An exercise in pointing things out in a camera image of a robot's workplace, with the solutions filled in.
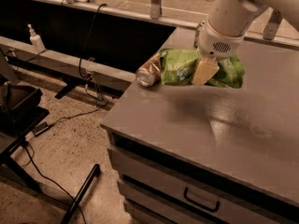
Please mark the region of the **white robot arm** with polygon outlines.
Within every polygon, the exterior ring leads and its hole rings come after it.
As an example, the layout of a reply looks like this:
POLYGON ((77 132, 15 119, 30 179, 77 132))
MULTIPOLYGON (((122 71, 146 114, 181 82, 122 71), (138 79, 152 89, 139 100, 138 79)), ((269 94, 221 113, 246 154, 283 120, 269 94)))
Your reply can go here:
POLYGON ((199 30, 202 57, 192 82, 207 83, 218 72, 218 61, 235 53, 252 22, 268 8, 299 30, 299 0, 215 0, 199 30))

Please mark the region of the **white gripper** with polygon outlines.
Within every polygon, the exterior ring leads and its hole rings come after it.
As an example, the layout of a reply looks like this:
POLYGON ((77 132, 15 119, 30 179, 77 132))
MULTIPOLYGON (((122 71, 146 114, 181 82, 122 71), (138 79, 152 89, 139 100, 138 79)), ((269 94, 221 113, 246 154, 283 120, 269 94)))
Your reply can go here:
POLYGON ((244 36, 244 30, 239 30, 237 35, 224 35, 215 30, 209 21, 201 22, 198 48, 204 56, 196 66, 192 84, 202 86, 213 78, 220 69, 217 59, 222 60, 232 56, 244 40, 244 36))

